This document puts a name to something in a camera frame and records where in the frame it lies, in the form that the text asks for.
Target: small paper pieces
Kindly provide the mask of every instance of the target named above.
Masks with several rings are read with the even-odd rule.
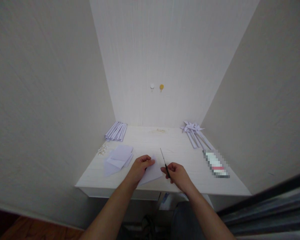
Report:
[[[146,169],[143,177],[141,178],[138,186],[163,176],[155,155],[152,155],[151,159],[154,159],[155,163],[153,165],[151,165],[150,167],[147,167],[147,169]]]
[[[104,176],[110,176],[119,172],[123,167],[129,166],[129,163],[133,157],[133,147],[126,145],[119,145],[114,151],[112,151],[108,158],[104,160]]]
[[[126,130],[127,130],[126,123],[115,122],[112,125],[112,127],[108,130],[108,132],[104,135],[104,138],[107,140],[107,142],[110,142],[110,140],[122,142]]]
[[[199,148],[201,145],[205,150],[214,149],[212,144],[201,132],[204,128],[200,128],[197,123],[190,123],[188,121],[184,121],[184,123],[186,126],[180,128],[183,129],[183,132],[187,133],[193,148]]]

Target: stack of paper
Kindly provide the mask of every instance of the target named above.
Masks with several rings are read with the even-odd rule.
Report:
[[[110,140],[122,142],[126,130],[126,123],[115,122],[104,137],[107,140],[107,142],[109,142]]]
[[[104,176],[110,176],[119,172],[123,167],[127,167],[133,157],[133,147],[126,145],[119,145],[112,151],[108,158],[104,160]]]

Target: dark fabric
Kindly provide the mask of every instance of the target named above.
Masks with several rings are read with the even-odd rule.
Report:
[[[171,239],[205,239],[189,202],[178,203],[171,223]]]

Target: person's right hand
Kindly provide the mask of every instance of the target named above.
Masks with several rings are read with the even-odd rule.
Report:
[[[188,191],[195,188],[189,175],[182,165],[178,163],[170,163],[167,167],[171,177],[170,183],[175,183],[183,193],[187,194]],[[162,167],[161,171],[166,174],[166,179],[168,179],[169,177],[167,175],[166,168]]]

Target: white wall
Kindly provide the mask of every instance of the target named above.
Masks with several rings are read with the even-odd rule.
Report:
[[[300,0],[260,1],[202,126],[252,194],[300,174]]]
[[[200,124],[258,2],[90,0],[116,120]]]
[[[0,208],[86,227],[74,185],[114,121],[89,1],[0,1]]]

